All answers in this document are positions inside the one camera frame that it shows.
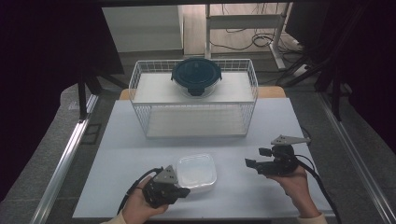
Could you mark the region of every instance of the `table surface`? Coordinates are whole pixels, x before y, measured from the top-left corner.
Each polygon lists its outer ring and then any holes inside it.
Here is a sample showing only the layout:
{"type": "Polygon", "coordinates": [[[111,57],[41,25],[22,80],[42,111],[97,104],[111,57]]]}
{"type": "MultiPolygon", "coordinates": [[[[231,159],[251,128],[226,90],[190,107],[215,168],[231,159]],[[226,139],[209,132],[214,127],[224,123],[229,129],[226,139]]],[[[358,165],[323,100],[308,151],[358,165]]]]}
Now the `table surface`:
{"type": "MultiPolygon", "coordinates": [[[[265,181],[244,162],[244,158],[270,161],[259,155],[258,148],[271,147],[271,140],[280,134],[303,136],[290,100],[284,97],[281,88],[260,88],[261,97],[278,98],[258,100],[246,137],[205,138],[205,141],[203,138],[146,139],[125,92],[114,106],[74,217],[113,217],[132,179],[152,166],[167,166],[177,158],[203,152],[214,158],[218,173],[215,187],[179,199],[157,219],[267,219],[298,215],[276,182],[265,181]]],[[[312,159],[306,144],[294,145],[294,149],[312,159]]],[[[318,208],[331,215],[315,179],[310,176],[308,182],[318,208]]]]}

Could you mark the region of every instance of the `sleeve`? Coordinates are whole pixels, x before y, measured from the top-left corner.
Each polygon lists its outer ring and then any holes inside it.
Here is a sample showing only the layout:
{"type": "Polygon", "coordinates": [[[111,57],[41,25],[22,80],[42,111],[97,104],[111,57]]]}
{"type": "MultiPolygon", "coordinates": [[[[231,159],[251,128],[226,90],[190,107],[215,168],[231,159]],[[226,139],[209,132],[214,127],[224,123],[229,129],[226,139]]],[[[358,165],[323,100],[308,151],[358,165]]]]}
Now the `sleeve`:
{"type": "Polygon", "coordinates": [[[297,220],[300,224],[327,224],[326,218],[324,217],[323,213],[320,214],[320,216],[318,217],[311,217],[311,218],[297,217],[297,220]]]}
{"type": "Polygon", "coordinates": [[[126,224],[126,222],[123,219],[122,212],[120,212],[116,217],[113,217],[108,222],[103,222],[102,224],[126,224]]]}

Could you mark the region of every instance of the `hand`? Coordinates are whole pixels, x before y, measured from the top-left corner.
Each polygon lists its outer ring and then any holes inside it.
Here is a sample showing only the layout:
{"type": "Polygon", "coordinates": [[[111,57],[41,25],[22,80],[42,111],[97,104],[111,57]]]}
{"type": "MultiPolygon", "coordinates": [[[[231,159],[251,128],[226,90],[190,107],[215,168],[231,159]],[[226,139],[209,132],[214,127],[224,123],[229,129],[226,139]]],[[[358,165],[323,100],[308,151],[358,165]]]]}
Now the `hand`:
{"type": "Polygon", "coordinates": [[[273,179],[280,184],[286,194],[300,212],[300,217],[318,217],[320,212],[312,201],[309,194],[306,171],[303,167],[298,166],[290,175],[268,175],[267,178],[273,179]]]}
{"type": "Polygon", "coordinates": [[[127,224],[142,224],[150,217],[162,214],[168,209],[168,204],[154,209],[146,202],[142,188],[150,179],[151,176],[148,176],[137,185],[122,209],[122,216],[127,224]]]}

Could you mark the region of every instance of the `white wire basket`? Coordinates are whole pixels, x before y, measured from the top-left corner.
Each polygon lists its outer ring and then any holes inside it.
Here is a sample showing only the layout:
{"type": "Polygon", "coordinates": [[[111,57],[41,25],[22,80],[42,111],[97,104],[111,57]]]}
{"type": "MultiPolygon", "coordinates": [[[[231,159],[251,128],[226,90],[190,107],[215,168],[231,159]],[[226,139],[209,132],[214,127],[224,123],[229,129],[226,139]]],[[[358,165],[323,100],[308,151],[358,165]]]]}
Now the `white wire basket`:
{"type": "Polygon", "coordinates": [[[138,61],[129,96],[146,137],[246,136],[257,101],[249,59],[211,60],[222,80],[204,98],[188,97],[171,80],[182,60],[138,61]]]}

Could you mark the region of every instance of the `translucent container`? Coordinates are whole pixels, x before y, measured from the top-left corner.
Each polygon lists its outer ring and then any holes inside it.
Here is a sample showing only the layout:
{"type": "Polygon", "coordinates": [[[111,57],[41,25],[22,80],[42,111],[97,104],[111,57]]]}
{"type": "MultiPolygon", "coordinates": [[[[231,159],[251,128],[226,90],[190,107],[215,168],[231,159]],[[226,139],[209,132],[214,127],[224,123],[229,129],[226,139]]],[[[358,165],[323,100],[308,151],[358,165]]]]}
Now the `translucent container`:
{"type": "Polygon", "coordinates": [[[221,79],[221,69],[208,59],[189,58],[174,67],[171,79],[184,95],[202,98],[215,90],[215,84],[221,79]]]}
{"type": "Polygon", "coordinates": [[[198,154],[180,158],[177,162],[177,179],[182,188],[191,193],[213,189],[217,180],[216,167],[209,154],[198,154]]]}

